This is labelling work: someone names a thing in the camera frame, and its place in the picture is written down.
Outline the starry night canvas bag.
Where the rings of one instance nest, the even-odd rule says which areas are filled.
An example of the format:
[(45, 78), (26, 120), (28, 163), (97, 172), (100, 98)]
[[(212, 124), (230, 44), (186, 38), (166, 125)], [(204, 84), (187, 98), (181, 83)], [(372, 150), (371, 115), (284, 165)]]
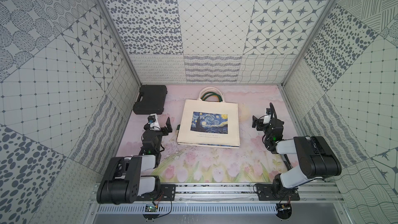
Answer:
[(225, 97), (223, 102), (215, 97), (201, 101), (201, 93), (210, 89), (219, 90), (206, 87), (196, 100), (185, 101), (176, 141), (179, 145), (239, 148), (238, 104), (226, 102)]

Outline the green-handled floral canvas bag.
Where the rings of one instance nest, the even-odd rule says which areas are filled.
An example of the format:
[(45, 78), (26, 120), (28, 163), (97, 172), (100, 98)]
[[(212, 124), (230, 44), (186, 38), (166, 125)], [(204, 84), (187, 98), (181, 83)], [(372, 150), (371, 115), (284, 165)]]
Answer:
[(211, 97), (215, 97), (217, 102), (224, 101), (224, 96), (223, 96), (222, 92), (219, 90), (213, 90), (213, 89), (202, 92), (200, 95), (200, 100), (207, 101)]

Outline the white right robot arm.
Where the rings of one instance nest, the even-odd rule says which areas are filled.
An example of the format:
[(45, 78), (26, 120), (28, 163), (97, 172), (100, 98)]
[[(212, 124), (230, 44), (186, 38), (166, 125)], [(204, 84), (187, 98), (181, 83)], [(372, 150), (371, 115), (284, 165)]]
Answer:
[(252, 127), (263, 131), (262, 143), (273, 153), (283, 156), (289, 170), (276, 175), (271, 193), (281, 198), (316, 179), (338, 176), (342, 166), (326, 140), (321, 136), (295, 136), (283, 139), (284, 122), (272, 114), (252, 117)]

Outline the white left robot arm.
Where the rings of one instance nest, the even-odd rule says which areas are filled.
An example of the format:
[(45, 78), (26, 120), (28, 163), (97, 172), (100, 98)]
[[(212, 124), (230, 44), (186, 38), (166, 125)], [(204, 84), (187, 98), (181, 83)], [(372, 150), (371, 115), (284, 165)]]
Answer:
[(99, 204), (130, 204), (134, 201), (174, 201), (175, 185), (162, 184), (158, 176), (145, 176), (142, 172), (160, 165), (165, 148), (162, 138), (172, 133), (170, 118), (160, 127), (156, 114), (148, 116), (141, 136), (142, 146), (138, 155), (111, 158), (96, 193)]

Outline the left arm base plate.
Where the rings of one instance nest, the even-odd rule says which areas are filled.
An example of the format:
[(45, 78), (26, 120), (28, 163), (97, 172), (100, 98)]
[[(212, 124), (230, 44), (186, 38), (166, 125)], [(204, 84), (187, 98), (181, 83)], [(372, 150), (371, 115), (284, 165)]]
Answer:
[(176, 193), (175, 184), (161, 184), (154, 191), (142, 194), (137, 201), (174, 201)]

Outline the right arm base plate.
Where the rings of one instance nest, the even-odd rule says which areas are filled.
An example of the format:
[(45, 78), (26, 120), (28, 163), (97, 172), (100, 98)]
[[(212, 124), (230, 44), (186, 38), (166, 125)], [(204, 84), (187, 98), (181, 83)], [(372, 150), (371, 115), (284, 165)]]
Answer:
[(299, 201), (300, 196), (296, 188), (275, 188), (272, 184), (254, 184), (253, 190), (259, 201)]

